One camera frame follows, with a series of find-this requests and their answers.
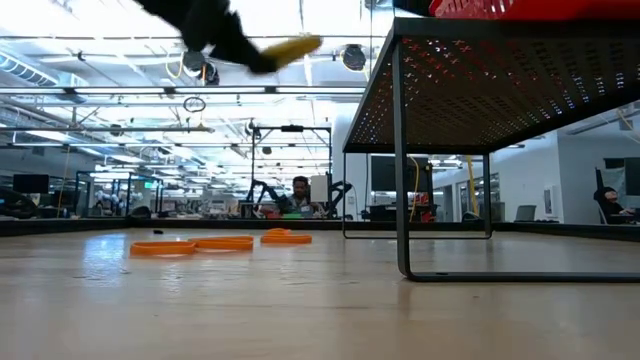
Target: ceiling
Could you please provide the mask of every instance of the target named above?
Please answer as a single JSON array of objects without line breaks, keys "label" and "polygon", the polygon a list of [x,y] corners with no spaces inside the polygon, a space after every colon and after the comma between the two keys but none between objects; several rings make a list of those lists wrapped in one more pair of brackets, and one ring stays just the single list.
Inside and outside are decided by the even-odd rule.
[{"label": "ceiling", "polygon": [[[240,14],[245,33],[259,48],[303,33],[323,36],[324,44],[314,54],[269,76],[252,76],[241,66],[213,61],[220,74],[220,86],[362,90],[396,15],[384,4],[371,12],[365,1],[359,0],[232,0],[231,4]],[[407,16],[401,11],[398,15]],[[348,70],[342,64],[341,53],[348,44],[359,45],[365,54],[367,64],[362,71]],[[26,64],[55,82],[55,86],[203,86],[199,75],[181,71],[183,50],[174,28],[148,15],[132,0],[5,1],[0,11],[0,56]],[[2,87],[33,85],[15,74],[0,71]],[[249,126],[295,124],[331,128],[333,120],[340,115],[337,104],[360,100],[357,93],[244,94],[239,91],[238,94],[199,95],[206,108],[191,113],[183,105],[193,95],[105,93],[81,97],[81,102],[74,102],[52,95],[3,96],[0,115],[4,116],[0,116],[0,125],[90,129],[115,125],[166,129],[205,127],[210,130],[114,133],[117,136],[91,131],[54,136],[31,132],[20,133],[12,140],[85,144],[87,146],[79,150],[95,156],[97,162],[103,162],[107,155],[108,163],[120,167],[148,164],[146,174],[162,177],[167,182],[185,187],[203,186],[204,178],[225,191],[242,191],[249,186]],[[328,131],[269,133],[263,130],[261,136],[260,146],[268,146],[268,150],[256,148],[257,179],[288,186],[296,175],[324,174],[329,170]],[[216,146],[175,146],[202,143]]]}]

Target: shelf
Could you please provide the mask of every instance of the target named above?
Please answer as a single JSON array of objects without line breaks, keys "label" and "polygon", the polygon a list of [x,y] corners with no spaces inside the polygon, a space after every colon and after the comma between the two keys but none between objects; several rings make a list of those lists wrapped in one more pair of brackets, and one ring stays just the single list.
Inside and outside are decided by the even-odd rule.
[{"label": "shelf", "polygon": [[394,153],[396,49],[407,152],[487,154],[640,99],[637,25],[396,18],[344,152]]}]

